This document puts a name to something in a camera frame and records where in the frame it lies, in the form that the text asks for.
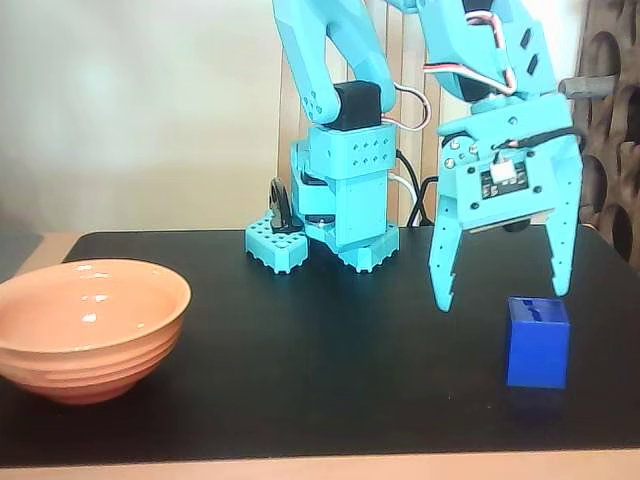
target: robotic arm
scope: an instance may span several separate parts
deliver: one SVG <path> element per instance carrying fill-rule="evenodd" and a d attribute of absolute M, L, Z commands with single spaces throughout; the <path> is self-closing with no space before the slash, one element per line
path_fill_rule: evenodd
<path fill-rule="evenodd" d="M 419 15 L 431 62 L 425 73 L 472 104 L 470 117 L 438 130 L 444 141 L 429 259 L 436 303 L 445 311 L 451 307 L 463 231 L 512 226 L 538 214 L 548 216 L 554 288 L 566 294 L 582 161 L 568 103 L 556 93 L 541 25 L 521 0 L 386 1 Z M 398 249 L 397 229 L 386 222 L 396 127 L 380 123 L 395 102 L 383 52 L 361 0 L 273 0 L 273 5 L 302 106 L 316 124 L 308 139 L 292 146 L 292 216 L 301 219 L 306 236 L 326 243 L 346 264 L 371 271 Z M 325 65 L 327 36 L 365 84 L 349 97 L 350 107 Z M 376 86 L 379 102 L 367 85 Z M 354 98 L 359 98 L 355 108 Z M 332 122 L 348 110 L 370 115 L 364 124 L 334 129 Z M 250 229 L 260 231 L 264 223 Z M 247 249 L 267 265 L 278 263 L 276 253 L 283 252 L 263 248 L 247 232 Z M 285 253 L 303 260 L 307 255 L 306 250 Z M 293 262 L 280 263 L 290 271 Z"/>
<path fill-rule="evenodd" d="M 329 37 L 358 80 L 380 87 L 383 112 L 396 93 L 384 54 L 361 1 L 273 0 L 276 25 L 302 107 L 313 123 L 328 124 L 340 113 L 340 99 L 325 64 Z"/>

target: ceramic bowl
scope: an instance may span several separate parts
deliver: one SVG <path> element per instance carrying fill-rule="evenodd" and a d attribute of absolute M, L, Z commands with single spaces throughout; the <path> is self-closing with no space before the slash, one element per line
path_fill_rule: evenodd
<path fill-rule="evenodd" d="M 0 285 L 0 375 L 65 404 L 117 397 L 172 350 L 190 298 L 180 275 L 134 260 L 15 277 Z"/>

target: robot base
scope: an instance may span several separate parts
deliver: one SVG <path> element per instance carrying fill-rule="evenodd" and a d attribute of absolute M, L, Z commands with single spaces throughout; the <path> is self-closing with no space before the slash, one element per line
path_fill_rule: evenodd
<path fill-rule="evenodd" d="M 303 232 L 274 234 L 271 230 L 271 212 L 250 225 L 245 231 L 245 249 L 275 273 L 291 273 L 309 257 L 309 240 Z M 338 254 L 345 265 L 358 273 L 371 273 L 400 248 L 398 227 L 389 225 L 387 231 L 366 246 Z"/>

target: bowl rim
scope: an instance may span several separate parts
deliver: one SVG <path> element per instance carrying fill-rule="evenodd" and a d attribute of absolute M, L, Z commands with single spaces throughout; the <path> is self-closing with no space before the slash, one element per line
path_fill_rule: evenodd
<path fill-rule="evenodd" d="M 9 280 L 0 283 L 0 296 L 3 295 L 3 293 L 5 293 L 6 290 L 11 289 L 14 285 L 28 281 L 29 278 L 40 276 L 43 273 L 52 273 L 57 270 L 66 270 L 68 268 L 80 267 L 85 265 L 102 265 L 102 264 L 106 264 L 106 265 L 129 264 L 129 265 L 137 265 L 137 266 L 146 266 L 146 267 L 153 267 L 155 269 L 166 272 L 167 275 L 169 277 L 172 277 L 172 280 L 174 280 L 177 283 L 177 285 L 181 287 L 179 295 L 176 295 L 176 301 L 177 301 L 176 307 L 173 309 L 173 311 L 169 315 L 166 316 L 166 318 L 163 321 L 159 322 L 152 329 L 146 331 L 142 335 L 130 335 L 128 337 L 124 337 L 124 339 L 122 340 L 95 344 L 95 345 L 91 345 L 89 348 L 86 348 L 86 349 L 78 348 L 78 347 L 34 349 L 34 348 L 28 348 L 24 346 L 21 347 L 19 345 L 11 346 L 2 337 L 0 337 L 0 349 L 6 350 L 6 351 L 12 351 L 12 352 L 19 352 L 19 353 L 63 354 L 63 353 L 87 353 L 87 352 L 94 352 L 96 350 L 101 350 L 105 348 L 116 347 L 118 345 L 124 345 L 134 340 L 138 340 L 148 335 L 152 335 L 153 333 L 163 329 L 164 327 L 169 325 L 171 322 L 179 318 L 180 315 L 182 315 L 185 312 L 185 310 L 189 306 L 189 303 L 191 302 L 191 296 L 192 296 L 191 286 L 189 285 L 189 282 L 187 282 L 187 280 L 182 275 L 180 275 L 179 273 L 177 273 L 176 271 L 168 267 L 165 267 L 163 265 L 158 265 L 157 263 L 147 262 L 145 260 L 128 259 L 128 258 L 94 258 L 94 259 L 78 260 L 78 261 L 67 262 L 67 263 L 60 263 L 50 267 L 40 268 L 32 272 L 27 272 L 22 275 L 12 277 Z"/>

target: black tabletop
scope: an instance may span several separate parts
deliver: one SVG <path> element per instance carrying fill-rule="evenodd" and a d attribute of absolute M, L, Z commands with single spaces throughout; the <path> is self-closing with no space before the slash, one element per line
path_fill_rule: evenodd
<path fill-rule="evenodd" d="M 566 391 L 505 386 L 506 297 L 552 296 L 542 228 L 466 236 L 453 309 L 430 229 L 358 275 L 321 245 L 292 275 L 238 231 L 97 233 L 68 260 L 144 259 L 193 301 L 174 352 L 125 396 L 64 407 L 0 383 L 0 465 L 640 447 L 640 282 L 581 229 Z"/>

